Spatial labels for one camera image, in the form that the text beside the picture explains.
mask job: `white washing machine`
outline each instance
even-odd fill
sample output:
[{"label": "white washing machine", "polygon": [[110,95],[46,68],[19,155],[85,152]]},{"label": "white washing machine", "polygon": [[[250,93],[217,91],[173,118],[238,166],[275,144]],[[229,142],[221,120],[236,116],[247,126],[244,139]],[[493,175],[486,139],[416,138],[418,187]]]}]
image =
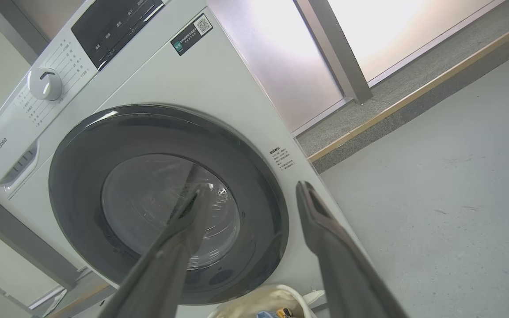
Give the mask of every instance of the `white washing machine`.
[{"label": "white washing machine", "polygon": [[0,109],[0,192],[15,216],[115,286],[182,189],[217,192],[178,316],[263,283],[323,287],[300,180],[356,239],[205,0],[85,2]]}]

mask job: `washing machine door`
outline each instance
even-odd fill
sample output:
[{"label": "washing machine door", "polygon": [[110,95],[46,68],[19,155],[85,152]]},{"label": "washing machine door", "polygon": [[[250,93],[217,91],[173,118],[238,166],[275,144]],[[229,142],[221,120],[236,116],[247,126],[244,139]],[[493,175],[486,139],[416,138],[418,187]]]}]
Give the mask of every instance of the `washing machine door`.
[{"label": "washing machine door", "polygon": [[49,193],[73,248],[121,284],[186,190],[200,183],[216,195],[206,211],[202,245],[188,262],[181,303],[218,303],[262,284],[288,238],[288,213],[274,174],[232,129],[172,106],[95,113],[58,146]]}]

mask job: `sticker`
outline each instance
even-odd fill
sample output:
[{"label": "sticker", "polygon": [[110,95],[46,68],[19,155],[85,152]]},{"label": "sticker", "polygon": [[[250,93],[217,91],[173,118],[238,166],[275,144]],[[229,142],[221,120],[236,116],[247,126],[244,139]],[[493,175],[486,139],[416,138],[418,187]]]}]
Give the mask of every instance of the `sticker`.
[{"label": "sticker", "polygon": [[185,27],[170,43],[172,43],[176,52],[182,56],[212,29],[212,24],[210,24],[205,14],[202,14],[189,26]]},{"label": "sticker", "polygon": [[293,159],[291,159],[288,149],[286,148],[276,147],[270,151],[270,154],[280,170],[286,170],[296,164]]}]

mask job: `floor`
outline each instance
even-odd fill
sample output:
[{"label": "floor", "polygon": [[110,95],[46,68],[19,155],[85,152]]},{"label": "floor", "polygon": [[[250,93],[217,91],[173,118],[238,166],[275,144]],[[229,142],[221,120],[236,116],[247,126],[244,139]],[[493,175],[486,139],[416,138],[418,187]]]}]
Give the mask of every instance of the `floor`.
[{"label": "floor", "polygon": [[413,317],[509,317],[509,61],[321,174]]},{"label": "floor", "polygon": [[[76,287],[65,294],[58,306],[47,316],[48,318],[71,318],[95,307],[95,304],[99,304],[115,292],[113,286],[110,286],[94,272],[87,271],[87,274],[85,273],[77,280]],[[52,301],[53,298],[37,307],[34,310],[35,316],[42,317]]]},{"label": "floor", "polygon": [[107,302],[111,300],[113,296],[109,296],[105,298],[105,300],[98,302],[97,304],[91,306],[87,310],[84,310],[83,312],[80,312],[76,316],[73,316],[72,318],[97,318],[99,314],[101,313],[101,310],[105,308],[107,305]]},{"label": "floor", "polygon": [[[509,0],[392,75],[392,77],[373,87],[374,96],[364,104],[359,105],[352,101],[313,128],[299,135],[297,139],[300,145],[308,157],[317,153],[329,143],[365,123],[508,31]],[[500,62],[503,62],[501,59],[505,58],[507,54],[509,53],[505,52],[502,56],[496,56],[492,61],[485,63],[483,68],[486,72],[490,71]],[[480,74],[480,72],[481,68],[471,69],[466,77],[473,78],[474,75]],[[422,103],[435,105],[437,102],[439,101],[427,100]],[[364,140],[361,144],[366,146],[369,143]],[[315,163],[316,168],[321,173],[353,153],[354,151],[349,149],[349,151],[340,151],[332,158],[320,159],[318,163]]]}]

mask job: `control knob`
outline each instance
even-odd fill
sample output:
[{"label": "control knob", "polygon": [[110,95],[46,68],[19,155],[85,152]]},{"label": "control knob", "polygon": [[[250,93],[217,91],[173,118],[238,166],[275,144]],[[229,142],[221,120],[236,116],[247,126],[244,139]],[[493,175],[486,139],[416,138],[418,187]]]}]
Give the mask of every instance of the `control knob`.
[{"label": "control knob", "polygon": [[62,94],[62,80],[52,68],[31,68],[27,75],[27,86],[36,99],[55,101]]}]

